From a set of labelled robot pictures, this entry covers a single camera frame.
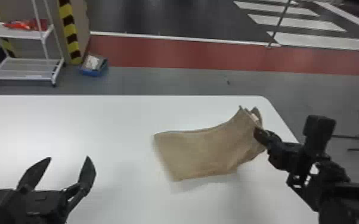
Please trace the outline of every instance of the white floor marking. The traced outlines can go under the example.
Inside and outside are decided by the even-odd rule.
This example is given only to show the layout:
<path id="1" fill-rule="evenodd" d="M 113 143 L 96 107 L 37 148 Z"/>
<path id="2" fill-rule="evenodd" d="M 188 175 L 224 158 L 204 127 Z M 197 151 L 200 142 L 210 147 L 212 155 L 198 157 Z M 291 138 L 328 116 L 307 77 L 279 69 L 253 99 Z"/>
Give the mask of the white floor marking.
<path id="1" fill-rule="evenodd" d="M 234 1 L 234 2 L 235 4 L 238 5 L 239 8 L 242 9 L 271 11 L 277 13 L 282 13 L 284 11 L 284 6 L 264 5 L 264 4 L 250 3 L 250 2 L 239 2 L 239 1 Z M 308 10 L 306 8 L 296 8 L 296 7 L 289 7 L 287 13 L 318 16 L 318 14 L 316 14 L 311 10 Z"/>
<path id="2" fill-rule="evenodd" d="M 241 45 L 260 45 L 260 46 L 267 46 L 268 44 L 267 42 L 256 42 L 256 41 L 231 41 L 231 40 L 205 39 L 205 38 L 183 38 L 180 36 L 161 36 L 161 35 L 145 35 L 145 34 L 99 32 L 99 31 L 91 31 L 91 35 L 118 36 L 123 38 L 164 39 L 164 40 L 173 40 L 173 41 L 196 41 L 196 42 L 210 42 L 210 43 L 241 44 Z"/>
<path id="3" fill-rule="evenodd" d="M 254 14 L 248 14 L 248 16 L 251 17 L 258 24 L 277 25 L 279 20 L 279 18 L 275 16 L 254 15 Z M 346 31 L 343 28 L 331 22 L 303 20 L 298 18 L 284 18 L 283 22 L 281 23 L 281 26 L 320 29 L 320 30 L 335 30 L 335 31 L 343 31 L 343 32 Z"/>
<path id="4" fill-rule="evenodd" d="M 332 6 L 328 3 L 324 3 L 324 2 L 316 2 L 316 4 L 318 4 L 319 6 L 337 14 L 337 15 L 340 15 L 342 16 L 343 18 L 353 22 L 353 23 L 356 23 L 357 25 L 359 25 L 359 18 L 350 14 L 350 13 L 347 13 L 346 11 L 344 10 L 340 10 L 339 8 L 335 7 L 335 6 Z"/>
<path id="5" fill-rule="evenodd" d="M 281 2 L 281 3 L 287 3 L 288 0 L 266 0 L 266 1 L 270 1 L 270 2 Z M 295 1 L 291 1 L 291 5 L 297 5 L 298 3 Z"/>
<path id="6" fill-rule="evenodd" d="M 281 45 L 359 50 L 359 39 L 352 38 L 277 33 L 275 40 Z"/>

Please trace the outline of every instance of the metal shelf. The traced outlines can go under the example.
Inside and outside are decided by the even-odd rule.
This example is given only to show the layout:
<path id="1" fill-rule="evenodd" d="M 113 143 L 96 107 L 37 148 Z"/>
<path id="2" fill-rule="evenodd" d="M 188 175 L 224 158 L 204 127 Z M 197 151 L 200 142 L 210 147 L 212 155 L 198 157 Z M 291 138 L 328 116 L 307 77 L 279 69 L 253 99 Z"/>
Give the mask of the metal shelf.
<path id="1" fill-rule="evenodd" d="M 15 30 L 3 26 L 4 23 L 0 23 L 0 38 L 16 38 L 16 39 L 33 39 L 44 40 L 54 30 L 54 25 L 50 25 L 46 31 L 34 31 L 34 30 Z"/>
<path id="2" fill-rule="evenodd" d="M 41 20 L 39 19 L 38 7 L 36 6 L 36 0 L 31 0 L 33 12 L 35 14 L 35 20 L 38 27 L 41 27 Z M 28 58 L 10 58 L 7 57 L 0 64 L 0 80 L 49 80 L 55 87 L 55 81 L 57 76 L 64 65 L 63 52 L 58 40 L 57 33 L 55 31 L 48 0 L 43 0 L 48 20 L 51 25 L 48 26 L 46 31 L 36 30 L 16 30 L 9 29 L 0 23 L 0 46 L 1 38 L 15 38 L 15 39 L 32 39 L 40 40 L 42 42 L 43 51 L 45 53 L 44 59 L 28 59 Z M 49 53 L 46 47 L 46 38 L 53 32 L 57 48 L 60 53 L 59 59 L 49 58 Z"/>
<path id="3" fill-rule="evenodd" d="M 27 59 L 7 57 L 0 64 L 0 80 L 55 81 L 64 59 Z"/>

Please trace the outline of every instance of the table surface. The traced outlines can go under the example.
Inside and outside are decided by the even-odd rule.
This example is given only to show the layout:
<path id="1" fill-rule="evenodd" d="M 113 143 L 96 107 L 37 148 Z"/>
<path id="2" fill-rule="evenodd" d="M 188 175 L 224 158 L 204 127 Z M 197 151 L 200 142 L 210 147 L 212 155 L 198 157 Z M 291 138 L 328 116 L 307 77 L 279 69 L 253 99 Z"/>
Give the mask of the table surface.
<path id="1" fill-rule="evenodd" d="M 172 182 L 153 148 L 166 130 L 215 126 L 257 106 L 264 128 L 295 137 L 263 97 L 0 96 L 0 188 L 51 156 L 37 189 L 78 179 L 88 155 L 97 177 L 68 223 L 317 223 L 267 153 L 223 176 Z"/>

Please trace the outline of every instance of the tan fabric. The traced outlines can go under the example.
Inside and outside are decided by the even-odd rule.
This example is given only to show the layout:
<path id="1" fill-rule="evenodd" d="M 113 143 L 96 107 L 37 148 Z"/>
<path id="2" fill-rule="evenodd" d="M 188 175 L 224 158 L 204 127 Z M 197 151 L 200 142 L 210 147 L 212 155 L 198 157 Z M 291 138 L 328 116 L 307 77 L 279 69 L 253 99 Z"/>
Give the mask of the tan fabric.
<path id="1" fill-rule="evenodd" d="M 261 127 L 257 108 L 239 108 L 228 122 L 208 129 L 154 135 L 156 149 L 175 181 L 234 172 L 265 147 L 253 137 Z"/>

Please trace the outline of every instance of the gray floor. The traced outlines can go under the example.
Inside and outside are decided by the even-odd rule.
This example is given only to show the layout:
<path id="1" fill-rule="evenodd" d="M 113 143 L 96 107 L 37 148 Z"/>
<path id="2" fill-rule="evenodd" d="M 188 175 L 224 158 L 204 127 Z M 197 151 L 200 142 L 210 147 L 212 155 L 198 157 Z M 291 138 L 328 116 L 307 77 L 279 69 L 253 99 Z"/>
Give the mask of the gray floor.
<path id="1" fill-rule="evenodd" d="M 105 76 L 93 78 L 68 67 L 55 89 L 49 83 L 0 84 L 0 94 L 7 95 L 261 95 L 272 102 L 300 141 L 309 114 L 336 119 L 337 133 L 359 133 L 358 76 L 111 67 Z M 359 147 L 359 142 L 333 139 L 327 151 L 354 182 L 359 182 L 359 152 L 347 152 L 348 147 Z"/>

